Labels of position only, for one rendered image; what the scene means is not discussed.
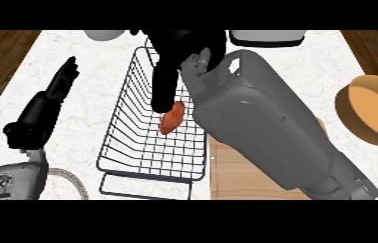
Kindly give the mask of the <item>pale wooden cutting board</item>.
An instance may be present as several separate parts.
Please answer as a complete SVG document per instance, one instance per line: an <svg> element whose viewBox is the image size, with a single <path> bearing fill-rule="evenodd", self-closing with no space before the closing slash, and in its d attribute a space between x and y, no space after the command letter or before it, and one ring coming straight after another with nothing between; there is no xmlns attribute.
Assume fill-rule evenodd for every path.
<svg viewBox="0 0 378 243"><path fill-rule="evenodd" d="M244 157L212 137L209 189L212 200L306 200L299 190L283 190Z"/></svg>

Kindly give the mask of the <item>orange sweet potato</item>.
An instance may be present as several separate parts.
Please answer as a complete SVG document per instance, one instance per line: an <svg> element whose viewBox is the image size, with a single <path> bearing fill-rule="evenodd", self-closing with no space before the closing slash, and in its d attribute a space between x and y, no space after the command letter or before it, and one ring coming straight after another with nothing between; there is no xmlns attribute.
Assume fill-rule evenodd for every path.
<svg viewBox="0 0 378 243"><path fill-rule="evenodd" d="M160 119L159 132L166 135L181 124L184 116L184 103L176 101L172 105L172 109L166 112Z"/></svg>

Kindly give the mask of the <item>pale grey rounded object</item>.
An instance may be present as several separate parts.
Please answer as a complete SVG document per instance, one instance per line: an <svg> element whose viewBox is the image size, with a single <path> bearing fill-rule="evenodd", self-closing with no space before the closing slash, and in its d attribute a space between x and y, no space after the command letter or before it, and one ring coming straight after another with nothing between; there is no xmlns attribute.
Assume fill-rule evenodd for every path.
<svg viewBox="0 0 378 243"><path fill-rule="evenodd" d="M94 41L109 41L122 35L123 30L85 30L83 33Z"/></svg>

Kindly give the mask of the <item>brown wooden bowl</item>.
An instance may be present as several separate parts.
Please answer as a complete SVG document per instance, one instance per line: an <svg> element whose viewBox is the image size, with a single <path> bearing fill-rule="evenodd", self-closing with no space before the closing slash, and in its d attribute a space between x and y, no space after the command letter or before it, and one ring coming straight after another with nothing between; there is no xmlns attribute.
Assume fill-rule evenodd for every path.
<svg viewBox="0 0 378 243"><path fill-rule="evenodd" d="M378 76L361 75L337 91L334 110L354 136L378 146Z"/></svg>

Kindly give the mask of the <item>white appliance with dark rim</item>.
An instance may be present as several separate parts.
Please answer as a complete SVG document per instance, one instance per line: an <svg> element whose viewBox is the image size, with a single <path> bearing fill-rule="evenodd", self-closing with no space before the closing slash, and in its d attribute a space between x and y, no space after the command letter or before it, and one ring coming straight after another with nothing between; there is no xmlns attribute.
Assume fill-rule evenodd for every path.
<svg viewBox="0 0 378 243"><path fill-rule="evenodd" d="M230 42L243 47L292 47L303 40L305 30L230 30Z"/></svg>

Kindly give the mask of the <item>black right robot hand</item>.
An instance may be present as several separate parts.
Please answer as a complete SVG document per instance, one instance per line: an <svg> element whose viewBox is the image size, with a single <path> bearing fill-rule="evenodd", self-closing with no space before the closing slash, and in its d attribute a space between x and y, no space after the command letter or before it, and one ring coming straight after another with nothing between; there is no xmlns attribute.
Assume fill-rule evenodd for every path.
<svg viewBox="0 0 378 243"><path fill-rule="evenodd" d="M205 69L212 70L225 55L225 32L222 30L142 30L159 55L151 72L150 106L156 113L172 108L178 70L190 55L209 49Z"/></svg>

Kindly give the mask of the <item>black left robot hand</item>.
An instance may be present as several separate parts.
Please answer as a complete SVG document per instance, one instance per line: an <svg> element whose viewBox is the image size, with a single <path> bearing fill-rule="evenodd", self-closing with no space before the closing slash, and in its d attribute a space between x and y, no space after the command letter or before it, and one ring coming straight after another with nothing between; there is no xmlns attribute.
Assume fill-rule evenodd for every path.
<svg viewBox="0 0 378 243"><path fill-rule="evenodd" d="M79 75L75 57L60 66L49 84L30 98L17 121L2 128L10 149L38 150L48 141L63 100Z"/></svg>

